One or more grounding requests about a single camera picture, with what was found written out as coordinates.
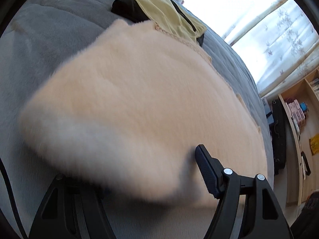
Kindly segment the cream fuzzy knit cardigan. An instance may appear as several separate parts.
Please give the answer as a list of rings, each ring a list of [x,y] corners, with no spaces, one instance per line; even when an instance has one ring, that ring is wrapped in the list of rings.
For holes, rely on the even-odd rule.
[[[267,174],[262,131],[192,41],[116,20],[23,107],[24,141],[64,173],[135,199],[214,207],[194,159],[203,144],[236,173]]]

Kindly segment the black patterned hanging clothes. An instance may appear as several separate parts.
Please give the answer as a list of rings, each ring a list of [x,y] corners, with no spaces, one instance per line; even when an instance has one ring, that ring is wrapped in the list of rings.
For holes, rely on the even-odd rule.
[[[272,101],[272,117],[273,124],[270,126],[273,159],[274,159],[274,175],[279,174],[279,170],[286,166],[286,119],[285,110],[279,99]]]

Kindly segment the yellow paper on shelf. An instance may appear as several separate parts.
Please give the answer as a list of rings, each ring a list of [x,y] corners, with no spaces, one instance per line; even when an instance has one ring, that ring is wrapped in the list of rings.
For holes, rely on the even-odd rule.
[[[316,134],[309,139],[309,145],[312,155],[316,155],[319,153],[319,134]]]

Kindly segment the pink storage boxes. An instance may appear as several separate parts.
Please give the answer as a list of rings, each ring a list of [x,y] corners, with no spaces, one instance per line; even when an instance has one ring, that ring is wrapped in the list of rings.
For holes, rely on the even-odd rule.
[[[288,110],[291,114],[291,117],[296,120],[299,127],[305,125],[306,122],[306,115],[303,111],[301,104],[298,102],[297,99],[291,100],[290,102],[287,102]]]

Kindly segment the white box with label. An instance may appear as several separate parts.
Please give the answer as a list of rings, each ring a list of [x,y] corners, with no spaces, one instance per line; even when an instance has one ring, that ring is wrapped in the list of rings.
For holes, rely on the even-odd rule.
[[[272,111],[271,111],[270,106],[268,104],[268,101],[265,97],[262,98],[262,103],[264,106],[268,125],[272,125],[274,123],[273,114],[272,114]]]

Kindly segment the wooden bookshelf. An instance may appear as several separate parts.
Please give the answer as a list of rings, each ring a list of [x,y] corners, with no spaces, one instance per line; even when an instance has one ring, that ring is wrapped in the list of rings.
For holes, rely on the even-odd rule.
[[[299,206],[318,190],[318,154],[313,154],[310,140],[318,135],[318,93],[314,82],[318,81],[318,69],[286,91],[279,94],[286,114],[287,199],[286,205]],[[289,103],[293,100],[307,107],[304,124],[293,119]]]

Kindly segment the grey plush bed blanket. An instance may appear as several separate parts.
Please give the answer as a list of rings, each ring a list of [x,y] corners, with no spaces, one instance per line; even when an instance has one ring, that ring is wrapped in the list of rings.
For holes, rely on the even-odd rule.
[[[1,163],[7,171],[19,217],[29,236],[44,195],[55,176],[62,174],[105,190],[103,206],[117,238],[202,238],[218,204],[209,192],[217,201],[214,207],[166,205],[135,199],[62,172],[41,158],[23,139],[18,121],[20,113],[58,68],[91,45],[116,20],[135,24],[111,12],[113,1],[27,0],[1,36]],[[268,122],[249,70],[212,29],[206,30],[200,47],[210,57],[215,70],[240,95],[260,127],[268,164],[268,172],[263,175],[273,184],[273,149]]]

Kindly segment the white floral curtain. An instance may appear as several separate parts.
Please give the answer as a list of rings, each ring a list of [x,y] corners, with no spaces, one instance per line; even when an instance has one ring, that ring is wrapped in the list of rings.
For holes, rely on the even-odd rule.
[[[294,0],[250,0],[222,38],[245,62],[260,97],[318,67],[318,33]]]

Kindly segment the yellow-green folded garment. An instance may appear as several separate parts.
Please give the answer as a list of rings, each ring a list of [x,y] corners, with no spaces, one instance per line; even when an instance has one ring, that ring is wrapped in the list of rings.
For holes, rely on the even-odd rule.
[[[207,27],[176,0],[114,0],[111,12],[133,23],[152,20],[168,33],[203,45]]]

